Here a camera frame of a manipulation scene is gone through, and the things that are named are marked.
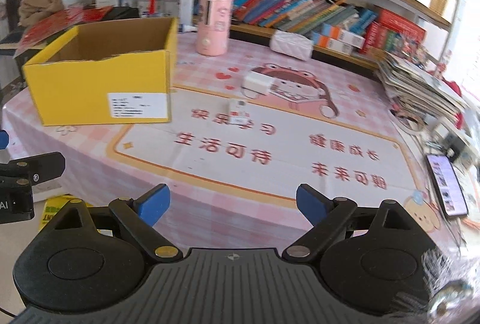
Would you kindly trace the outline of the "white power adapter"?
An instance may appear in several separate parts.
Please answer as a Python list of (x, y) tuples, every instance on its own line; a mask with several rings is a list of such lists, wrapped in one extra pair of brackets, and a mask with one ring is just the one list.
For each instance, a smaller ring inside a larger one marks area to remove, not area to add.
[(241, 92), (247, 98), (268, 95), (275, 79), (260, 72), (247, 72), (242, 79)]

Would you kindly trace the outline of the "small white labelled box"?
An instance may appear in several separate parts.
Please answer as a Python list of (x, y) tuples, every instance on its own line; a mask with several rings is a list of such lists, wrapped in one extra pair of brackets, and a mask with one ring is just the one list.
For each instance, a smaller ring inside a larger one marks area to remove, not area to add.
[(249, 119), (247, 102), (242, 99), (231, 98), (228, 106), (228, 124), (245, 126), (249, 123)]

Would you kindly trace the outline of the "cartoon desk mat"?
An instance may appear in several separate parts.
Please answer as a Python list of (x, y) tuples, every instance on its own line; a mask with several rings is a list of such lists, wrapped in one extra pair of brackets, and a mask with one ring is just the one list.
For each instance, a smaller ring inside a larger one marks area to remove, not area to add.
[(441, 221), (395, 138), (260, 101), (229, 121), (230, 98), (193, 87), (172, 96), (170, 123), (124, 126), (113, 158), (201, 188), (281, 208), (306, 183), (326, 197), (375, 207), (399, 202), (427, 232)]

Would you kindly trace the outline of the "smartphone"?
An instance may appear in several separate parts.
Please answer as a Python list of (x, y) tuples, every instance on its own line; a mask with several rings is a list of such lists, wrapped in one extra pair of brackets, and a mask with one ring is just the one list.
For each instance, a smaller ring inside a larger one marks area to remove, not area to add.
[(433, 181), (433, 190), (439, 207), (447, 220), (465, 218), (468, 207), (453, 165), (441, 154), (427, 154), (425, 162)]

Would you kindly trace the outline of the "yellow cardboard box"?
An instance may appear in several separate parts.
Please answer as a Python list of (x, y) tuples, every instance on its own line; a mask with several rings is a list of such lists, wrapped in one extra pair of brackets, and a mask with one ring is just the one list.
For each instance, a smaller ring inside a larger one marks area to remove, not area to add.
[(71, 28), (23, 66), (42, 124), (169, 122), (177, 32), (172, 17)]

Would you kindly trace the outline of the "stack of magazines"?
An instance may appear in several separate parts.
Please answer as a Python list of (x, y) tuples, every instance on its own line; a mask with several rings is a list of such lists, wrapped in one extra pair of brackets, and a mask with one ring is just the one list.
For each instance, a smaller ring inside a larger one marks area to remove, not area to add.
[(377, 59), (377, 77), (391, 101), (418, 116), (431, 115), (456, 123), (467, 102), (444, 81), (403, 58), (384, 54)]

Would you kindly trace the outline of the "red gift bag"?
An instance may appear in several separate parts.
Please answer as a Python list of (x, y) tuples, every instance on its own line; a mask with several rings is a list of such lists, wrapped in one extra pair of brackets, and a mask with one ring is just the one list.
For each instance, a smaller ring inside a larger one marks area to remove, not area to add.
[(35, 46), (55, 33), (64, 31), (74, 25), (100, 21), (112, 9), (113, 6), (88, 9), (69, 7), (58, 11), (27, 28), (19, 41), (19, 47)]

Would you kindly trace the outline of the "white quilted pouch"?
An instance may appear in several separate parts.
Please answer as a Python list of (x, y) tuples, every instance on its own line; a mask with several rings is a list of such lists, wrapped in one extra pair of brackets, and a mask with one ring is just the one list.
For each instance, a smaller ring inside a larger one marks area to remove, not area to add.
[(270, 38), (269, 47), (279, 54), (307, 61), (312, 57), (313, 42), (297, 33), (276, 30)]

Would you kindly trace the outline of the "orange white boxes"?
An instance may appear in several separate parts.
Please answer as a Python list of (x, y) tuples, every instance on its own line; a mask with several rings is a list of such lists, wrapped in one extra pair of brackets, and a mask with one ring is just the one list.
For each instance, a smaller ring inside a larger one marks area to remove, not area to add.
[(323, 24), (319, 32), (313, 32), (311, 39), (316, 46), (344, 55), (351, 55), (354, 49), (360, 49), (365, 39), (344, 28)]

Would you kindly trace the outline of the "brown knitted cloth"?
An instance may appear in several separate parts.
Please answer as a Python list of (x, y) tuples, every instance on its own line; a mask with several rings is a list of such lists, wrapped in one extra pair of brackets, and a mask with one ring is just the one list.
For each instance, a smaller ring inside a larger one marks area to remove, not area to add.
[(22, 0), (18, 9), (19, 24), (28, 28), (62, 10), (63, 0)]

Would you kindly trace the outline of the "white pen holder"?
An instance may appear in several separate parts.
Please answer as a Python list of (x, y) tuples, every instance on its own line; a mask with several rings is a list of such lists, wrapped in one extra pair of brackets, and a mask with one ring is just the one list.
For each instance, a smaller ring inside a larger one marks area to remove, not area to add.
[[(149, 17), (150, 0), (137, 0), (137, 8), (142, 18)], [(179, 17), (179, 0), (155, 0), (155, 17)]]

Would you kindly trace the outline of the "pink cylindrical humidifier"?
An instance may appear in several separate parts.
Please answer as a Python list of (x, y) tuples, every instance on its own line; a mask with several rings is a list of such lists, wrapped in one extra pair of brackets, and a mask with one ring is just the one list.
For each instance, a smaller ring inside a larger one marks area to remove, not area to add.
[(199, 0), (196, 51), (204, 56), (227, 52), (233, 0)]

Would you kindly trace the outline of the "row of books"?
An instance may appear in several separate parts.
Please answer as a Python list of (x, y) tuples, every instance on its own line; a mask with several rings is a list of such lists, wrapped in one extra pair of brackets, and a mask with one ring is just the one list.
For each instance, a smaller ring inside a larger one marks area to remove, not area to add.
[(233, 0), (233, 22), (305, 37), (342, 28), (363, 36), (378, 13), (346, 0)]

